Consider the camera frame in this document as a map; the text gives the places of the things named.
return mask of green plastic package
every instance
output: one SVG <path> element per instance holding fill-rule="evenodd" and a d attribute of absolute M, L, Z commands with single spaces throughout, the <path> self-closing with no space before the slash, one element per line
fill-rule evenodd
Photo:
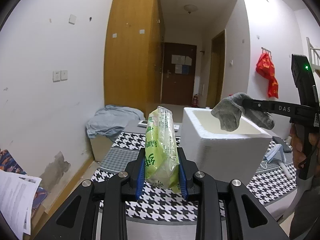
<path fill-rule="evenodd" d="M 144 171 L 145 180 L 153 186 L 180 191 L 179 158 L 172 113 L 161 106 L 149 114 Z"/>

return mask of wall switch plate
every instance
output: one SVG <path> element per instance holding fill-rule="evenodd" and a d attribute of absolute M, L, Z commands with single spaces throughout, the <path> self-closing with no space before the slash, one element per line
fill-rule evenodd
<path fill-rule="evenodd" d="M 60 81 L 61 80 L 61 71 L 53 71 L 52 73 L 52 79 L 53 79 L 53 82 L 57 82 L 57 81 Z"/>
<path fill-rule="evenodd" d="M 61 80 L 68 79 L 68 70 L 61 70 Z"/>
<path fill-rule="evenodd" d="M 76 19 L 77 19 L 77 17 L 75 15 L 70 14 L 69 23 L 70 24 L 76 24 Z"/>

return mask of silver screw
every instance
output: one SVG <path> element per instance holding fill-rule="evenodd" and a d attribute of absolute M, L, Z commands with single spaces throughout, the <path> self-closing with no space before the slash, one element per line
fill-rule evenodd
<path fill-rule="evenodd" d="M 204 173 L 203 173 L 202 171 L 197 171 L 197 172 L 196 172 L 196 176 L 197 176 L 198 178 L 203 178 L 203 177 L 204 177 Z"/>
<path fill-rule="evenodd" d="M 91 181 L 90 180 L 86 179 L 86 180 L 82 181 L 82 186 L 88 187 L 90 185 L 91 185 Z"/>
<path fill-rule="evenodd" d="M 121 171 L 121 172 L 118 173 L 118 176 L 120 178 L 125 178 L 126 176 L 128 176 L 128 173 L 126 171 Z"/>
<path fill-rule="evenodd" d="M 241 185 L 241 181 L 239 181 L 239 179 L 234 179 L 232 181 L 232 184 L 235 185 L 236 187 L 239 187 Z"/>

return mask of human hand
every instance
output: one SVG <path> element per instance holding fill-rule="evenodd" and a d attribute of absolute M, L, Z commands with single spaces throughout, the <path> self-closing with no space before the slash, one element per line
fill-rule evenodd
<path fill-rule="evenodd" d="M 292 155 L 293 155 L 293 166 L 298 169 L 298 164 L 303 162 L 306 159 L 305 154 L 302 152 L 303 143 L 297 136 L 295 125 L 293 124 L 290 129 L 290 136 L 292 137 L 290 145 L 292 146 Z M 310 133 L 309 142 L 312 146 L 316 145 L 319 134 Z M 317 151 L 320 148 L 320 142 L 317 146 Z M 318 165 L 316 166 L 315 174 L 320 175 L 320 165 L 319 165 L 319 156 L 318 156 Z"/>

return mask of white paper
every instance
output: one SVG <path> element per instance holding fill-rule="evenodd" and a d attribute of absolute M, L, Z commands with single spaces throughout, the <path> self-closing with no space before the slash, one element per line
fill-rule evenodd
<path fill-rule="evenodd" d="M 0 210 L 19 240 L 23 239 L 24 231 L 31 232 L 32 203 L 40 181 L 40 178 L 0 171 Z"/>
<path fill-rule="evenodd" d="M 185 60 L 186 60 L 186 56 L 171 55 L 171 64 L 184 65 Z"/>
<path fill-rule="evenodd" d="M 186 61 L 184 63 L 185 65 L 188 65 L 188 66 L 191 66 L 192 65 L 192 58 L 191 57 L 188 57 L 186 56 Z"/>
<path fill-rule="evenodd" d="M 176 74 L 182 74 L 182 65 L 181 64 L 176 64 L 174 72 Z"/>

